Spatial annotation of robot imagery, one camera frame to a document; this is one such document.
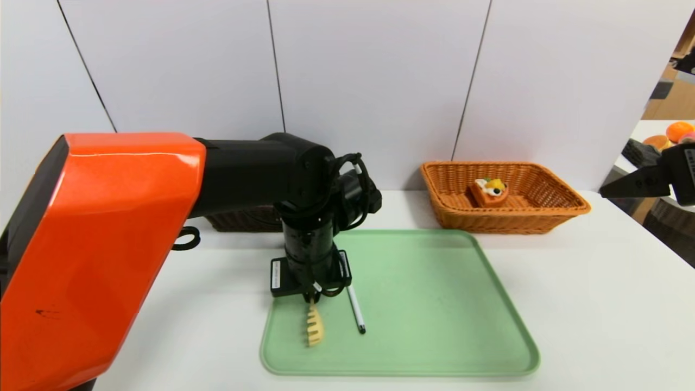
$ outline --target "toy food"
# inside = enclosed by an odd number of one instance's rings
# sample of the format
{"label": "toy food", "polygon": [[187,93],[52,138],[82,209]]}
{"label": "toy food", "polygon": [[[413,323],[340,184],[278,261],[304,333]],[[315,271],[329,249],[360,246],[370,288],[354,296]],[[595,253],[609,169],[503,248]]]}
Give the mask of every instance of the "toy food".
{"label": "toy food", "polygon": [[695,131],[686,133],[678,140],[679,144],[695,143]]}
{"label": "toy food", "polygon": [[665,150],[668,147],[673,146],[671,140],[669,140],[669,138],[664,136],[663,134],[647,137],[644,141],[642,141],[642,144],[651,145],[657,150],[659,150],[659,152]]}
{"label": "toy food", "polygon": [[479,207],[493,208],[504,205],[509,195],[509,187],[501,179],[476,179],[469,186]]}
{"label": "toy food", "polygon": [[690,122],[677,121],[666,128],[666,136],[674,143],[677,143],[685,134],[695,131],[695,126]]}

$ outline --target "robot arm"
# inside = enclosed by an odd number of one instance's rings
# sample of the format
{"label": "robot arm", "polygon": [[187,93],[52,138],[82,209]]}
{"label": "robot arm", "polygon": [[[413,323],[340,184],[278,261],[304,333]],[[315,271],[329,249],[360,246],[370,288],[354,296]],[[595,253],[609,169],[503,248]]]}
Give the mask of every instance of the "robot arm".
{"label": "robot arm", "polygon": [[[345,163],[354,169],[340,175]],[[333,236],[381,206],[359,154],[336,158],[289,134],[61,137],[0,237],[0,388],[89,387],[115,358],[185,220],[269,204],[286,240],[286,256],[273,262],[288,271],[274,296],[318,300],[350,284]]]}
{"label": "robot arm", "polygon": [[656,166],[640,168],[604,185],[604,198],[664,197],[671,187],[679,205],[695,205],[695,144],[667,148]]}

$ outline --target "orange robot arm casing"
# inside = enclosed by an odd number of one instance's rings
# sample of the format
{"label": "orange robot arm casing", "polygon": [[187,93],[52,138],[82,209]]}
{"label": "orange robot arm casing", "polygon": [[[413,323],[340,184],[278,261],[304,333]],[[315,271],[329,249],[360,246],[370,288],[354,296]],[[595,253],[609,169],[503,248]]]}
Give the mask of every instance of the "orange robot arm casing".
{"label": "orange robot arm casing", "polygon": [[[184,134],[59,143],[63,169],[0,301],[2,390],[69,390],[108,369],[202,183],[206,149]],[[22,240],[13,220],[5,245]]]}

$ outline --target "orange wicker basket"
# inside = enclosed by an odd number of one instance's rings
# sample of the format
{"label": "orange wicker basket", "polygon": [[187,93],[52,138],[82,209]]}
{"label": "orange wicker basket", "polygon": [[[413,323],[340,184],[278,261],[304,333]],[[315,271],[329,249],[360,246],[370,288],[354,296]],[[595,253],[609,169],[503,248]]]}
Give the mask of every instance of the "orange wicker basket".
{"label": "orange wicker basket", "polygon": [[[443,228],[493,234],[543,234],[591,207],[547,168],[520,161],[431,161],[422,165],[430,200]],[[500,178],[506,205],[477,207],[468,188],[478,178]]]}

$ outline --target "green tray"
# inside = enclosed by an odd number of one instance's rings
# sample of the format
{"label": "green tray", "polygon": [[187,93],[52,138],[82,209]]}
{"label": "green tray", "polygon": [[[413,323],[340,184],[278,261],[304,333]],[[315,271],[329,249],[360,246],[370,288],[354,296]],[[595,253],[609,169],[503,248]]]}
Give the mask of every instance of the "green tray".
{"label": "green tray", "polygon": [[306,342],[301,296],[276,298],[261,343],[279,375],[518,376],[539,353],[475,239],[462,231],[344,232],[367,333],[348,293],[322,297],[321,344]]}

